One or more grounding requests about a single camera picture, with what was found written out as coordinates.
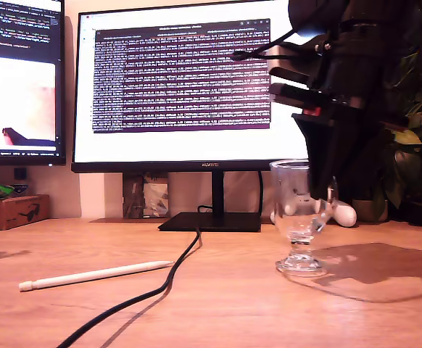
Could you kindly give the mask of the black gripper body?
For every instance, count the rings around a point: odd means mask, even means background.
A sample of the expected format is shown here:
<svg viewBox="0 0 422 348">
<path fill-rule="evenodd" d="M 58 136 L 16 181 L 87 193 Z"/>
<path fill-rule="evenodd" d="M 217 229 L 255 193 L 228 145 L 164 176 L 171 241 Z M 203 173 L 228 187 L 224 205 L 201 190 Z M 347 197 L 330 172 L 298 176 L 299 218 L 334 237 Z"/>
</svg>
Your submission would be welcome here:
<svg viewBox="0 0 422 348">
<path fill-rule="evenodd" d="M 270 94 L 275 102 L 330 117 L 336 125 L 403 128 L 390 85 L 408 47 L 398 25 L 341 25 L 302 45 L 277 44 L 270 50 L 271 75 L 307 88 L 274 83 Z"/>
</svg>

